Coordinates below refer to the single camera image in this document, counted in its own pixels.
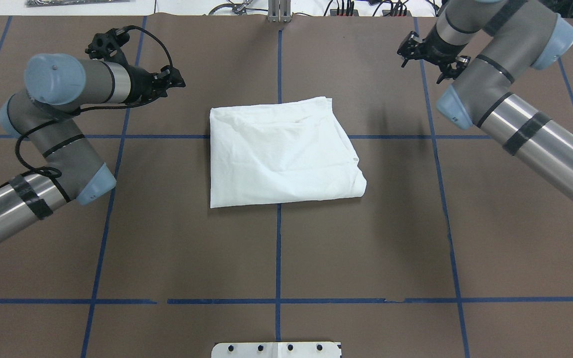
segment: mounting plate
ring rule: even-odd
[[[217,344],[211,358],[341,358],[339,342],[257,342]]]

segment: white cloth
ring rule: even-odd
[[[212,108],[209,122],[211,208],[364,195],[331,99]]]

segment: blue tape grid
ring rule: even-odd
[[[6,21],[3,33],[0,37],[0,51],[5,41],[7,32],[12,21],[12,16],[9,16]],[[141,27],[145,28],[147,17],[143,17]],[[418,31],[417,19],[414,18],[415,30]],[[278,31],[278,103],[282,103],[282,36],[283,30]],[[139,63],[141,49],[143,45],[143,33],[139,39],[139,45],[136,55],[135,64]],[[560,70],[567,87],[568,95],[573,105],[573,91],[569,83],[567,73],[561,60],[559,60]],[[439,180],[439,190],[441,194],[442,207],[446,217],[446,224],[448,227],[448,241],[450,243],[450,256],[453,271],[453,278],[455,281],[455,293],[457,297],[437,297],[437,298],[407,298],[404,301],[388,301],[383,298],[282,298],[282,205],[277,205],[277,246],[276,246],[276,296],[275,299],[168,299],[168,304],[274,304],[276,308],[276,340],[279,342],[281,338],[281,304],[436,304],[447,303],[457,304],[459,309],[460,328],[462,332],[462,340],[464,342],[464,351],[466,357],[470,356],[468,348],[468,338],[466,334],[466,324],[464,320],[463,303],[527,303],[527,302],[573,302],[573,296],[552,296],[552,297],[461,297],[459,278],[457,275],[457,263],[455,260],[455,252],[452,243],[452,231],[450,229],[450,219],[448,215],[448,206],[445,197],[445,190],[443,186],[443,178],[441,176],[441,165],[439,163],[439,154],[437,149],[437,140],[489,140],[489,136],[484,135],[438,135],[435,133],[434,123],[432,118],[432,108],[430,105],[430,97],[427,89],[427,79],[423,61],[420,62],[421,77],[426,100],[426,109],[428,114],[428,122],[430,124],[430,135],[352,135],[349,136],[353,140],[431,140],[433,144],[433,151],[435,163],[437,168],[437,176]],[[127,139],[203,139],[208,140],[209,136],[204,134],[127,134],[127,126],[129,125],[130,110],[125,112],[125,120],[123,121],[123,129],[121,134],[93,134],[88,135],[88,138],[98,139],[120,139],[118,156],[116,158],[116,169],[114,175],[118,176],[120,169],[123,149],[125,140]],[[0,134],[0,139],[11,138],[7,134]],[[0,304],[88,304],[89,314],[86,324],[86,333],[84,335],[84,343],[82,346],[81,356],[84,358],[87,354],[87,347],[89,344],[91,328],[94,318],[94,308],[97,304],[157,304],[157,302],[150,299],[99,299],[97,298],[98,284],[100,282],[100,274],[102,271],[102,263],[105,254],[105,245],[107,243],[107,234],[109,233],[109,220],[111,217],[113,204],[114,204],[115,190],[110,193],[109,204],[107,207],[107,214],[105,217],[105,227],[103,237],[98,254],[98,263],[96,274],[94,278],[93,292],[90,299],[34,299],[34,298],[19,298],[19,299],[0,299]]]
[[[141,23],[141,27],[145,29],[147,26],[147,16],[143,16],[143,23]],[[143,36],[145,36],[144,32],[141,32],[141,37],[138,41],[138,50],[136,51],[136,60],[134,61],[134,65],[138,66],[139,61],[141,59],[141,50],[143,49]],[[121,141],[118,145],[118,155],[116,156],[116,168],[114,169],[114,177],[118,179],[118,170],[121,167],[121,159],[123,158],[123,149],[125,148],[125,134],[127,134],[127,125],[129,125],[129,115],[130,109],[126,109],[125,111],[125,119],[123,120],[123,131],[121,132]],[[116,196],[116,188],[112,189],[109,195],[109,204],[107,205],[107,215],[105,216],[105,226],[103,228],[103,238],[100,242],[100,251],[98,253],[98,263],[96,265],[96,274],[94,276],[94,286],[92,291],[92,298],[90,302],[90,310],[88,312],[88,320],[86,324],[86,334],[84,335],[84,342],[81,348],[81,358],[86,358],[87,355],[87,347],[90,342],[90,333],[92,330],[92,324],[94,320],[94,308],[96,307],[97,303],[97,294],[98,294],[98,283],[100,282],[100,273],[103,268],[103,259],[105,257],[105,246],[107,245],[107,234],[109,233],[109,219],[112,215],[112,209],[114,208],[114,197]]]
[[[414,20],[414,30],[419,34],[419,24],[417,18]],[[430,124],[430,137],[432,140],[432,151],[435,157],[435,165],[437,168],[437,179],[439,181],[439,194],[441,197],[441,208],[446,218],[446,227],[448,229],[448,243],[450,244],[450,266],[452,267],[452,277],[455,282],[455,295],[457,296],[457,309],[459,310],[459,326],[461,329],[461,336],[464,344],[464,354],[466,358],[470,358],[470,349],[468,346],[468,333],[466,332],[466,318],[464,317],[464,304],[461,301],[461,287],[459,286],[459,274],[457,274],[457,259],[455,258],[455,246],[452,243],[452,229],[450,227],[450,215],[448,215],[448,203],[446,202],[446,190],[444,188],[444,181],[441,175],[441,163],[439,162],[439,150],[437,148],[437,138],[435,136],[435,126],[432,120],[432,106],[430,105],[430,96],[428,95],[428,83],[426,80],[426,71],[424,68],[423,60],[420,61],[421,68],[421,82],[423,83],[423,95],[426,99],[426,110],[428,112],[428,123]]]

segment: black tape band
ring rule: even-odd
[[[505,5],[498,10],[492,18],[487,22],[483,30],[490,36],[496,33],[507,23],[510,18],[516,14],[517,11],[523,6],[527,0],[507,0]]]
[[[52,154],[52,153],[56,152],[57,150],[65,147],[66,145],[69,145],[70,143],[73,143],[73,142],[78,141],[78,140],[85,138],[85,137],[86,136],[84,136],[83,134],[78,134],[77,136],[70,137],[70,138],[62,141],[61,143],[55,145],[54,147],[43,152],[43,157],[47,158],[50,154]]]
[[[551,118],[541,112],[537,112],[532,118],[528,119],[525,124],[519,128],[516,133],[512,134],[509,140],[503,145],[503,149],[514,156],[516,152],[527,143],[544,125],[550,122]]]
[[[107,63],[105,63],[105,61],[101,61],[100,63],[104,64],[105,67],[107,67],[107,70],[109,71],[109,75],[110,75],[110,77],[112,77],[112,90],[109,91],[109,96],[107,96],[107,99],[103,100],[103,102],[101,102],[101,103],[107,103],[107,101],[109,99],[111,99],[112,96],[114,95],[114,88],[116,88],[116,79],[114,79],[114,72],[112,72],[112,68],[109,68],[109,65]]]
[[[46,201],[37,196],[32,186],[21,175],[13,177],[8,183],[39,220],[52,215],[52,209],[46,204]]]
[[[501,96],[501,98],[499,98],[498,100],[496,100],[496,102],[494,102],[494,104],[492,104],[492,107],[490,107],[486,113],[483,114],[483,116],[481,117],[481,119],[479,120],[479,123],[477,123],[477,127],[481,128],[481,125],[485,122],[485,120],[487,120],[487,118],[489,117],[490,114],[492,114],[492,112],[494,112],[494,110],[496,109],[496,107],[498,107],[498,105],[500,105],[501,103],[503,103],[503,101],[508,98],[509,96],[513,95],[514,93],[512,93],[511,91],[508,91],[507,93],[505,93],[504,95]]]
[[[456,32],[461,32],[462,34],[475,34],[476,31],[466,31],[466,30],[461,30],[460,28],[454,26],[452,24],[452,22],[450,21],[450,18],[448,18],[448,12],[446,12],[446,21],[448,22],[448,25],[450,25],[450,27],[453,28],[453,30],[455,30]]]
[[[511,84],[514,83],[514,76],[512,76],[512,74],[508,70],[506,70],[505,67],[498,64],[497,61],[494,61],[493,59],[489,58],[486,55],[478,55],[477,58],[482,61],[485,61],[492,67],[496,68],[496,70],[501,72],[507,78],[507,80],[510,81]]]

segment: blue joint cap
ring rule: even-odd
[[[116,186],[116,178],[112,175],[112,172],[107,169],[107,165],[103,163],[103,166],[77,196],[77,201],[81,205],[87,205],[114,189],[114,186]]]
[[[28,61],[23,80],[34,99],[57,106],[81,95],[86,86],[86,71],[71,55],[38,54]]]
[[[441,98],[437,100],[437,109],[460,129],[465,130],[473,126],[466,107],[452,85],[448,86]]]
[[[557,14],[557,24],[554,26],[552,36],[545,45],[539,58],[532,64],[537,70],[543,70],[555,63],[573,45],[573,27]]]
[[[10,96],[10,98],[8,98],[8,100],[0,108],[0,125],[7,134],[10,134],[13,136],[13,138],[19,138],[21,133],[17,132],[13,127],[12,123],[10,122],[10,116],[7,113],[7,107],[10,104],[10,99],[12,99],[12,96]]]

